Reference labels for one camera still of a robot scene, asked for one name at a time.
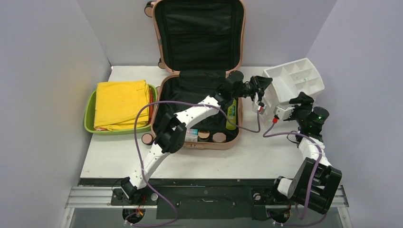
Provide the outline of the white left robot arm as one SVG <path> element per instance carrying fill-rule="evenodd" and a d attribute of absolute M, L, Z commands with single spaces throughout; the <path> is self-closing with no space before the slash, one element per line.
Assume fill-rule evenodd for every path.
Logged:
<path fill-rule="evenodd" d="M 142 189 L 149 186 L 150 177 L 162 161 L 183 147 L 187 130 L 210 116 L 218 113 L 226 115 L 234 99 L 250 97 L 254 111 L 262 114 L 266 109 L 262 98 L 272 81 L 272 78 L 252 76 L 250 81 L 244 82 L 240 71 L 232 71 L 224 84 L 199 103 L 184 103 L 188 109 L 174 114 L 166 113 L 154 131 L 156 136 L 149 152 L 145 158 L 140 158 L 140 170 L 121 180 L 123 198 L 129 204 L 138 203 Z"/>

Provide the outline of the white plastic drawer organizer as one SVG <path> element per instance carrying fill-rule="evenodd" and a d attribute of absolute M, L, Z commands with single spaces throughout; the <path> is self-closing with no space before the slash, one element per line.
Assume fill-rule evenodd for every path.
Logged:
<path fill-rule="evenodd" d="M 300 92 L 316 99 L 325 89 L 320 73 L 308 58 L 266 68 L 262 76 L 273 79 L 263 96 L 267 108 L 260 119 L 265 127 L 270 127 L 277 105 L 291 107 L 289 100 Z"/>

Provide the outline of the white toothpaste box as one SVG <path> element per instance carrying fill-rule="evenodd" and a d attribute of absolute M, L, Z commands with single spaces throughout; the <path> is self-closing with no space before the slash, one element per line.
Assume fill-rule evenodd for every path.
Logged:
<path fill-rule="evenodd" d="M 185 134 L 185 142 L 197 142 L 197 141 L 198 141 L 198 130 L 187 129 Z"/>

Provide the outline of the pink hard-shell suitcase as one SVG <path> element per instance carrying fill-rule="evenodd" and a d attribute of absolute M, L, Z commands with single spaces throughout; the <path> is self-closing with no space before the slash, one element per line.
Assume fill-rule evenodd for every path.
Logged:
<path fill-rule="evenodd" d="M 246 19 L 240 0 L 156 0 L 144 8 L 154 21 L 158 66 L 169 72 L 152 116 L 155 133 L 166 113 L 178 113 L 216 93 L 242 62 Z"/>

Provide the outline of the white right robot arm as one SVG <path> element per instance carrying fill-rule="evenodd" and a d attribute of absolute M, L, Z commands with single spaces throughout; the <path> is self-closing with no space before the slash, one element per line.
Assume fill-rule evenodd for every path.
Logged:
<path fill-rule="evenodd" d="M 281 177 L 268 190 L 269 199 L 280 203 L 285 198 L 304 205 L 319 214 L 326 214 L 336 195 L 342 172 L 334 168 L 325 156 L 322 127 L 329 117 L 323 107 L 314 106 L 314 99 L 304 92 L 289 101 L 292 112 L 289 121 L 296 121 L 297 147 L 304 160 L 293 179 Z"/>

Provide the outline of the yellow box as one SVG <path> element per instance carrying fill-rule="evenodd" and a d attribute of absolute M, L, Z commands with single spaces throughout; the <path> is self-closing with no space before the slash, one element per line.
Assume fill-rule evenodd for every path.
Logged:
<path fill-rule="evenodd" d="M 145 80 L 102 82 L 96 89 L 94 128 L 99 131 L 132 130 L 148 124 L 150 88 Z"/>

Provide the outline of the green plastic tray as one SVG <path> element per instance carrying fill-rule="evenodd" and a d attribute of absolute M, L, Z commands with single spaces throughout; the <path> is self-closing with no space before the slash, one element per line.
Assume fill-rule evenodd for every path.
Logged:
<path fill-rule="evenodd" d="M 158 98 L 158 89 L 155 86 L 150 85 L 150 84 L 148 86 L 149 86 L 150 96 L 152 95 L 152 101 L 156 101 Z M 89 133 L 93 133 L 93 134 L 97 134 L 97 135 L 124 135 L 124 134 L 133 134 L 134 133 L 133 129 L 116 130 L 116 131 L 108 131 L 108 130 L 96 131 L 94 128 L 95 107 L 96 107 L 96 90 L 93 91 L 89 97 L 87 107 L 85 110 L 85 115 L 84 115 L 84 128 Z M 152 113 L 153 112 L 151 111 L 148 124 L 136 129 L 136 131 L 138 133 L 147 132 L 151 129 Z"/>

